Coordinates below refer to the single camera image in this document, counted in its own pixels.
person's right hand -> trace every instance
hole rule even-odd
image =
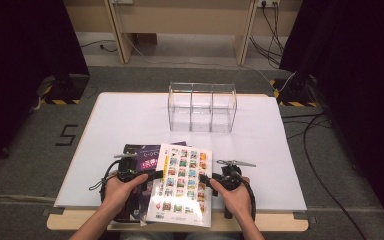
[[[249,178],[243,177],[243,179],[249,183]],[[231,191],[226,190],[214,179],[210,180],[210,184],[223,197],[225,206],[236,219],[251,216],[251,199],[243,183]]]

plastic compartment box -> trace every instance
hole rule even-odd
[[[170,83],[171,131],[231,132],[236,109],[234,84]]]

wall outlet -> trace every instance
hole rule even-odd
[[[280,5],[280,0],[258,0],[258,7],[262,7],[262,2],[266,2],[266,8],[274,8],[277,3],[277,7]]]

white table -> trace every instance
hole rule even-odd
[[[295,172],[279,108],[274,98],[238,95],[238,109],[231,133],[170,132],[168,94],[102,93],[89,118],[64,183],[55,202],[64,214],[51,214],[51,229],[77,229],[100,205],[98,191],[89,191],[103,177],[114,156],[125,144],[160,144],[186,141],[213,151],[213,171],[221,173],[216,160],[239,160],[257,167],[241,167],[251,179],[257,203],[257,226],[262,231],[305,231],[307,220],[294,218],[306,205]],[[240,230],[236,221],[224,219],[220,197],[213,197],[214,231]],[[170,224],[147,226],[172,230]],[[112,223],[109,229],[143,229],[138,225]],[[184,231],[196,228],[184,226]]]

person's left hand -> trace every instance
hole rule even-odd
[[[121,211],[130,196],[130,192],[136,190],[136,186],[145,182],[146,179],[148,179],[148,174],[142,174],[127,183],[121,182],[117,177],[110,178],[107,182],[102,205],[111,206],[117,211]]]

